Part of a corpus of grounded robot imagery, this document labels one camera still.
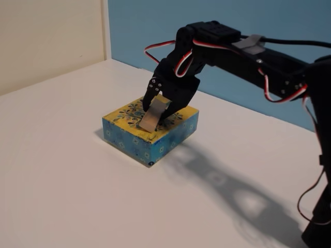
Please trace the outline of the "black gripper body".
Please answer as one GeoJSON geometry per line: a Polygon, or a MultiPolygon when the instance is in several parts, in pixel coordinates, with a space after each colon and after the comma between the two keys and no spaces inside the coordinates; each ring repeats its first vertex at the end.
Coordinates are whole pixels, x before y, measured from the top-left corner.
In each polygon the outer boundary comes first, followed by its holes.
{"type": "Polygon", "coordinates": [[[190,73],[192,52],[183,55],[176,65],[169,58],[162,59],[154,71],[154,91],[162,92],[174,106],[186,106],[196,93],[200,80],[190,73]]]}

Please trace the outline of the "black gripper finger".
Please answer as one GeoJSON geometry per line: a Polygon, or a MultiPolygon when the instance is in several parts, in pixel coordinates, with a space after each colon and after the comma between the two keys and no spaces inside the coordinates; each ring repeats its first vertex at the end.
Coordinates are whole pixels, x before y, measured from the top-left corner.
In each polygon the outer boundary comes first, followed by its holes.
{"type": "Polygon", "coordinates": [[[162,102],[161,103],[162,114],[160,116],[160,120],[164,120],[164,119],[168,118],[169,116],[184,109],[185,107],[186,107],[186,105],[177,104],[176,102],[167,102],[167,103],[162,102]]]}
{"type": "Polygon", "coordinates": [[[146,93],[142,100],[142,106],[143,110],[147,112],[149,109],[152,100],[155,96],[159,94],[159,92],[162,90],[162,82],[157,77],[152,77],[151,80],[148,83],[146,93]]]}

